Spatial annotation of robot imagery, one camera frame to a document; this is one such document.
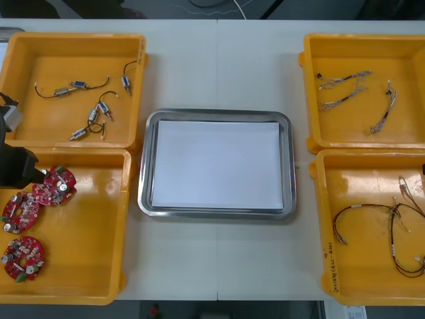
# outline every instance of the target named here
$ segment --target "motor with wires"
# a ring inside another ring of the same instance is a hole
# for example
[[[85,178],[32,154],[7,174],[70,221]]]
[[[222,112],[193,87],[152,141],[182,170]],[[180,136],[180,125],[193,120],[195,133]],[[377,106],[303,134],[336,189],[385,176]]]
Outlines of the motor with wires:
[[[61,96],[69,95],[71,92],[74,92],[74,91],[77,91],[77,90],[94,90],[95,88],[102,88],[109,83],[109,79],[110,79],[110,76],[108,75],[105,83],[103,83],[101,85],[97,85],[97,86],[89,86],[87,83],[85,83],[83,81],[70,82],[70,85],[72,86],[72,88],[67,88],[67,87],[57,88],[53,92],[53,95],[50,95],[50,96],[44,96],[39,92],[39,90],[37,88],[37,85],[38,85],[37,82],[34,83],[34,89],[35,89],[35,92],[37,93],[37,95],[40,96],[41,98],[58,98],[58,97],[61,97]]]
[[[105,93],[101,94],[98,102],[96,103],[96,107],[90,110],[90,113],[89,113],[88,118],[87,118],[87,126],[85,128],[80,128],[79,130],[75,131],[72,134],[72,136],[69,138],[70,141],[78,140],[81,137],[85,136],[88,132],[92,132],[92,133],[95,133],[95,134],[102,133],[100,138],[102,140],[105,138],[106,122],[103,121],[102,124],[99,124],[99,123],[96,123],[96,120],[99,117],[99,111],[98,110],[100,110],[110,121],[112,121],[112,122],[114,121],[108,105],[106,105],[106,103],[104,101],[102,101],[102,98],[108,93],[115,94],[116,98],[120,97],[118,95],[118,93],[115,92],[115,91],[106,91]]]
[[[128,95],[131,96],[131,86],[130,86],[130,81],[128,79],[128,76],[126,76],[126,70],[127,67],[133,63],[136,63],[137,60],[135,61],[131,61],[128,62],[126,65],[124,65],[124,70],[123,70],[123,74],[122,74],[122,85],[124,86],[125,90],[127,91]]]
[[[337,223],[339,221],[339,219],[341,218],[342,214],[346,213],[348,210],[350,209],[356,209],[356,208],[360,208],[360,207],[370,207],[373,209],[380,209],[381,211],[387,212],[388,216],[389,216],[389,232],[390,232],[390,249],[391,249],[391,255],[392,255],[392,260],[393,263],[397,269],[397,271],[402,274],[405,277],[408,278],[416,278],[419,276],[422,276],[425,273],[425,256],[423,257],[415,257],[414,259],[416,261],[418,261],[419,266],[415,269],[407,269],[406,267],[402,266],[400,261],[397,259],[396,257],[396,247],[395,247],[395,242],[394,242],[394,220],[397,218],[400,222],[402,227],[404,228],[405,231],[411,232],[402,222],[402,214],[400,212],[401,208],[406,208],[406,209],[410,209],[413,212],[416,212],[417,214],[419,214],[419,216],[423,217],[425,219],[425,213],[423,212],[423,210],[418,206],[418,204],[415,202],[408,186],[407,186],[407,182],[405,180],[405,178],[403,176],[400,176],[398,178],[398,184],[400,186],[400,192],[402,194],[403,197],[406,197],[407,200],[409,200],[409,202],[411,202],[411,204],[413,204],[413,206],[405,204],[405,203],[397,203],[395,201],[395,197],[393,199],[394,201],[394,205],[381,205],[381,204],[374,204],[374,203],[366,203],[366,204],[356,204],[356,205],[351,205],[348,206],[342,210],[340,210],[340,212],[338,212],[338,214],[336,214],[336,216],[333,218],[333,232],[335,234],[335,236],[337,237],[338,241],[344,245],[348,245],[348,242],[344,239],[344,237],[340,234],[340,232],[338,231],[337,228]]]

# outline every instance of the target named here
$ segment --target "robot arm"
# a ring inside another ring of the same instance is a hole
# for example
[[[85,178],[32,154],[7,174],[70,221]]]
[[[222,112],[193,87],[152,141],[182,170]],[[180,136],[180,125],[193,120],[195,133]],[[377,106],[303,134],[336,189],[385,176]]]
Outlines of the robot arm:
[[[0,188],[22,189],[30,183],[42,183],[44,174],[35,168],[39,161],[33,152],[5,144],[6,132],[16,130],[22,120],[18,102],[0,92]]]

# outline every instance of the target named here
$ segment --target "capacitor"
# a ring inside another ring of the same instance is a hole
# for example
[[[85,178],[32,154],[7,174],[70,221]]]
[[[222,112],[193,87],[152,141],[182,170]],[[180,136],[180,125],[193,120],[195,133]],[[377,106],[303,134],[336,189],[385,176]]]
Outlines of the capacitor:
[[[46,177],[48,177],[48,176],[49,176],[49,173],[48,173],[48,171],[47,171],[47,170],[45,170],[45,169],[40,169],[40,171],[41,171],[43,174],[45,174],[45,175],[46,175]]]
[[[22,203],[23,197],[21,195],[14,195],[11,197],[11,202],[12,203]]]
[[[25,272],[27,274],[33,274],[33,273],[35,273],[37,271],[39,271],[39,268],[36,265],[34,265],[34,266],[28,266],[27,269],[25,269]]]
[[[122,77],[122,85],[124,86],[125,90],[127,91],[128,95],[131,96],[131,91],[130,91],[130,81],[128,80],[128,77],[126,75],[124,75]]]
[[[66,193],[67,191],[69,191],[69,186],[67,186],[67,184],[62,183],[59,185],[59,190]]]
[[[18,228],[18,226],[17,226],[16,224],[9,224],[9,223],[6,223],[6,224],[3,226],[3,230],[4,230],[4,231],[8,231],[8,232],[14,231],[14,230],[16,230],[16,228]]]
[[[99,113],[98,113],[97,107],[91,109],[91,111],[90,111],[90,113],[88,115],[88,118],[87,118],[87,120],[89,121],[89,123],[95,122],[97,120],[97,118],[98,118],[98,114]]]
[[[83,135],[86,135],[87,130],[85,128],[80,128],[79,130],[72,133],[72,136],[69,138],[70,141],[77,140],[78,138],[81,138]]]
[[[9,255],[3,255],[0,259],[2,264],[7,264],[8,262],[11,262],[13,260],[13,255],[9,254]]]
[[[105,102],[99,102],[97,107],[99,107],[102,113],[105,114],[111,121],[114,121],[111,116],[111,111],[109,110]]]

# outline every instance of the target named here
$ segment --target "label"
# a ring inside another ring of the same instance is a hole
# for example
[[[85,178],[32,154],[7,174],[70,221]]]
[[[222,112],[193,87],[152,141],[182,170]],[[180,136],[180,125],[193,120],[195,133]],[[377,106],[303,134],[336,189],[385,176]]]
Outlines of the label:
[[[339,292],[339,281],[338,281],[337,267],[335,265],[335,259],[333,258],[333,244],[332,243],[327,244],[327,257],[328,256],[329,256],[329,259],[331,261],[332,292],[336,293],[336,292]]]
[[[367,319],[364,306],[344,306],[345,319]]]

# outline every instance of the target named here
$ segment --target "electronic component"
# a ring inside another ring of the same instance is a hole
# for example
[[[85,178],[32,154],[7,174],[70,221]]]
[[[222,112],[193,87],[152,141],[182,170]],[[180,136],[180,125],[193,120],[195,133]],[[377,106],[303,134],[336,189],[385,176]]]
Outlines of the electronic component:
[[[7,202],[1,221],[3,230],[8,233],[20,234],[30,229],[39,216],[40,205],[32,193],[19,192]]]
[[[37,95],[40,96],[41,98],[58,98],[58,97],[61,97],[61,96],[66,96],[70,92],[77,90],[77,88],[67,88],[67,87],[57,88],[54,91],[53,95],[51,95],[51,96],[43,96],[43,95],[41,95],[41,93],[39,92],[39,90],[37,88],[37,82],[34,83],[34,89],[35,89],[35,92],[37,93]]]
[[[123,71],[123,76],[122,76],[122,85],[124,86],[125,90],[127,91],[128,95],[131,96],[131,85],[130,85],[130,81],[128,79],[128,77],[126,76],[126,70],[127,70],[127,66],[136,63],[137,61],[131,61],[129,63],[127,63],[126,65],[124,65],[124,71]]]
[[[98,101],[98,104],[96,105],[96,108],[99,108],[101,111],[102,111],[102,113],[103,114],[105,114],[111,121],[114,121],[113,119],[112,119],[112,115],[111,115],[111,111],[110,111],[110,109],[108,108],[108,106],[106,105],[106,103],[105,102],[103,102],[102,101],[102,97],[104,96],[104,95],[106,95],[107,93],[113,93],[113,94],[115,94],[115,97],[116,98],[119,98],[120,96],[118,95],[118,93],[117,92],[114,92],[114,91],[106,91],[105,93],[103,93],[100,97],[99,97],[99,101]]]
[[[342,102],[354,97],[356,94],[360,93],[361,91],[367,90],[368,88],[366,86],[362,86],[360,88],[355,88],[350,95],[334,102],[320,102],[320,104],[323,106],[322,108],[319,108],[319,111],[329,111],[332,110],[334,107],[340,105]]]
[[[99,102],[98,103],[99,109],[102,111],[103,114],[105,114],[111,121],[114,121],[112,119],[112,115],[111,115],[111,111],[108,108],[108,106],[106,105],[105,102]]]
[[[85,89],[85,90],[93,90],[95,88],[101,88],[101,87],[107,85],[109,83],[109,79],[110,79],[110,76],[108,75],[106,82],[101,84],[101,85],[98,85],[98,86],[89,86],[87,83],[85,83],[83,81],[69,82],[69,84],[72,85],[75,88]]]
[[[317,74],[317,78],[324,80],[324,81],[328,81],[326,83],[323,83],[321,86],[319,86],[319,90],[329,90],[331,88],[335,88],[338,84],[350,79],[350,78],[360,78],[361,80],[361,84],[363,84],[363,81],[365,80],[366,75],[370,75],[372,74],[373,71],[371,70],[367,70],[367,71],[362,71],[359,73],[355,73],[355,74],[351,74],[349,76],[345,76],[343,78],[324,78],[321,73]]]
[[[78,138],[81,138],[82,136],[86,135],[86,133],[86,128],[80,128],[79,130],[72,133],[72,136],[69,138],[69,141],[77,140]]]
[[[65,167],[52,167],[42,185],[33,185],[35,199],[41,205],[59,205],[77,192],[74,175]]]
[[[87,121],[89,123],[94,123],[98,119],[98,115],[99,115],[99,113],[98,113],[98,106],[96,105],[95,108],[93,108],[93,109],[90,110],[90,113],[88,115]]]
[[[45,251],[40,241],[30,236],[12,240],[1,263],[5,265],[6,273],[16,282],[26,279],[34,280],[45,262]]]
[[[110,77],[108,75],[106,82],[99,85],[99,86],[88,86],[85,82],[82,82],[82,81],[70,82],[70,85],[73,86],[72,88],[67,88],[67,87],[57,88],[54,91],[53,95],[51,95],[51,96],[43,96],[37,88],[37,82],[34,83],[34,88],[35,88],[35,92],[37,93],[37,95],[40,96],[41,98],[58,98],[58,97],[61,97],[61,96],[69,95],[70,92],[75,91],[75,90],[81,90],[81,89],[93,90],[95,88],[101,88],[101,87],[103,87],[103,86],[105,86],[109,83],[109,78]]]
[[[384,127],[384,124],[386,122],[386,119],[388,118],[388,115],[390,114],[397,98],[397,91],[391,87],[391,81],[388,80],[388,86],[386,87],[385,94],[388,95],[391,99],[390,106],[388,107],[388,110],[385,112],[384,116],[381,118],[381,120],[378,122],[377,125],[371,126],[371,133],[377,133],[382,130]]]
[[[421,260],[421,258],[415,257],[414,259],[420,263],[420,266],[416,269],[409,270],[403,267],[398,259],[396,258],[396,250],[395,250],[395,243],[394,243],[394,219],[397,217],[400,221],[402,227],[405,231],[411,232],[411,230],[407,229],[407,227],[402,222],[402,215],[400,213],[400,208],[404,207],[407,209],[411,209],[412,211],[415,211],[417,214],[419,214],[421,217],[425,218],[425,213],[423,210],[419,207],[419,205],[415,202],[408,186],[405,178],[403,176],[399,176],[398,178],[398,184],[400,186],[400,191],[403,197],[407,197],[407,199],[413,203],[414,206],[410,206],[404,203],[397,203],[395,200],[395,197],[393,197],[394,205],[381,205],[381,204],[356,204],[348,206],[338,212],[333,218],[333,232],[335,233],[335,236],[337,237],[338,241],[340,243],[343,243],[344,245],[348,245],[348,242],[341,236],[337,229],[337,222],[339,218],[342,216],[342,214],[349,209],[356,209],[360,207],[370,207],[370,208],[376,208],[378,212],[386,212],[389,216],[389,224],[390,224],[390,251],[392,255],[392,261],[394,262],[394,265],[397,269],[397,271],[402,274],[403,276],[406,276],[408,278],[416,278],[419,276],[422,276],[425,273],[425,257]]]

